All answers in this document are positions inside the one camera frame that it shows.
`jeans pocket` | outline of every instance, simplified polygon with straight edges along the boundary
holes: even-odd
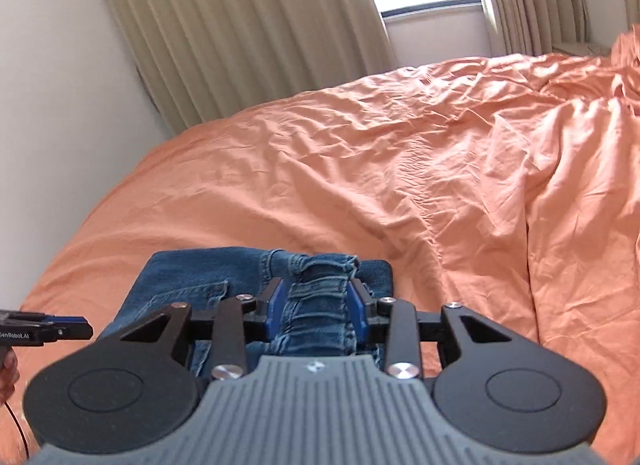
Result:
[[[188,286],[154,295],[142,308],[136,311],[121,311],[116,318],[105,328],[100,337],[110,335],[125,326],[140,320],[172,302],[188,302],[193,310],[206,310],[215,308],[226,295],[227,281],[221,283],[208,283],[207,285]],[[202,371],[204,361],[209,355],[210,341],[197,341],[193,349],[190,370],[196,376]]]

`gray plastic housing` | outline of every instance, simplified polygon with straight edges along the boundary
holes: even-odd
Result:
[[[155,444],[112,455],[45,445],[29,464],[605,465],[587,444],[515,455],[476,443],[421,381],[390,377],[370,355],[265,356],[244,378],[212,382],[193,416]]]

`jeans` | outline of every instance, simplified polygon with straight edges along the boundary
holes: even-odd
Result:
[[[115,319],[100,337],[114,333],[175,301],[194,310],[212,309],[240,293],[258,295],[273,277],[289,283],[280,330],[269,343],[247,344],[249,369],[261,355],[331,356],[370,353],[376,364],[382,348],[361,347],[346,305],[346,284],[361,280],[377,299],[393,295],[391,266],[382,260],[358,261],[346,254],[292,254],[243,247],[166,251],[147,262]],[[197,341],[191,371],[201,376],[210,342]]]

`orange blanket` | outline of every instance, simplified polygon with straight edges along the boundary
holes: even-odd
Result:
[[[636,88],[636,68],[605,59],[467,58],[195,127],[104,198],[24,308],[85,315],[99,332],[166,249],[387,259],[418,308],[463,301],[592,370],[609,398],[595,448],[626,465],[640,451]],[[18,350],[12,407],[80,346]],[[434,372],[430,348],[425,359]],[[16,463],[20,440],[0,417]]]

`folded blue jeans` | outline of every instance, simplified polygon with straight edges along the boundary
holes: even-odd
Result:
[[[261,355],[332,356],[370,353],[376,364],[382,347],[361,347],[351,325],[346,285],[361,280],[374,298],[393,295],[391,266],[347,254],[292,254],[244,247],[157,252],[133,284],[114,320],[100,337],[176,301],[194,310],[213,309],[240,293],[258,295],[274,277],[291,283],[280,329],[269,343],[247,344],[249,369]],[[195,344],[191,371],[206,369],[211,342]]]

